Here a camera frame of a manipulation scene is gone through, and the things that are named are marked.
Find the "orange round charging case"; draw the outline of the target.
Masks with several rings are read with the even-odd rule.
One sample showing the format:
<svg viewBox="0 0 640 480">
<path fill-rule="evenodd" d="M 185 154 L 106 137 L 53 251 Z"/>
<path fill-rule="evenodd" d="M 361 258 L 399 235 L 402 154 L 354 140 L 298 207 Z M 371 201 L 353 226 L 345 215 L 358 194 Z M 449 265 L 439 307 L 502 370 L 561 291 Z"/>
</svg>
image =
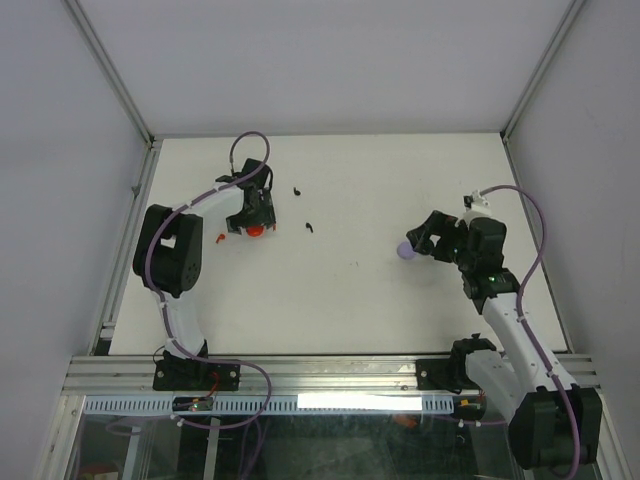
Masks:
<svg viewBox="0 0 640 480">
<path fill-rule="evenodd" d="M 258 238 L 262 236 L 264 233 L 265 233 L 265 227 L 261 225 L 250 226 L 246 228 L 246 234 L 252 238 Z"/>
</svg>

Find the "lilac round charging case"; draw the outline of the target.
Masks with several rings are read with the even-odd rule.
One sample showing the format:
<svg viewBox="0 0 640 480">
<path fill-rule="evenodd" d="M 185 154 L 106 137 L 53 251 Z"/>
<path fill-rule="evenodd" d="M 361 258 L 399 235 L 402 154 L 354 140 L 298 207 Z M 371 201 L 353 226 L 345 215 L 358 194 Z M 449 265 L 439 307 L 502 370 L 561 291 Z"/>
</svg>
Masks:
<svg viewBox="0 0 640 480">
<path fill-rule="evenodd" d="M 396 253 L 403 260 L 411 260 L 417 255 L 409 241 L 401 242 L 396 248 Z"/>
</svg>

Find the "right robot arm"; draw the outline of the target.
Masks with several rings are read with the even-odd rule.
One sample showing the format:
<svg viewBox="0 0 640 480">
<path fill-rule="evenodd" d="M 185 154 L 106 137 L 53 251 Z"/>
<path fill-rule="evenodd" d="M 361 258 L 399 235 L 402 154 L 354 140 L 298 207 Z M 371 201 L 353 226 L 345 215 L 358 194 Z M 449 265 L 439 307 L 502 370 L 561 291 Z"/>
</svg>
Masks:
<svg viewBox="0 0 640 480">
<path fill-rule="evenodd" d="M 433 211 L 406 234 L 399 256 L 428 256 L 452 263 L 463 291 L 499 339 L 478 335 L 458 340 L 447 378 L 487 393 L 508 427 L 517 464 L 547 468 L 570 479 L 597 456 L 602 402 L 582 387 L 536 336 L 522 300 L 522 283 L 504 265 L 506 225 L 491 216 L 463 219 Z"/>
</svg>

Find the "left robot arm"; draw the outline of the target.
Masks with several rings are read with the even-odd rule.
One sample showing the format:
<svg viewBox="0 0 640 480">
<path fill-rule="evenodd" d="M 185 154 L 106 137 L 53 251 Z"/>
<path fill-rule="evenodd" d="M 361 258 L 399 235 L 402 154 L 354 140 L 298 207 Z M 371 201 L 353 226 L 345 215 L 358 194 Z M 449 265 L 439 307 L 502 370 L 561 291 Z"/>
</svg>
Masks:
<svg viewBox="0 0 640 480">
<path fill-rule="evenodd" d="M 210 373 L 193 299 L 205 234 L 212 231 L 219 242 L 229 235 L 257 238 L 275 230 L 272 188 L 271 168 L 248 158 L 241 171 L 219 177 L 195 199 L 175 208 L 153 204 L 145 212 L 132 268 L 156 301 L 165 348 L 179 358 L 174 375 L 188 388 L 204 385 Z"/>
</svg>

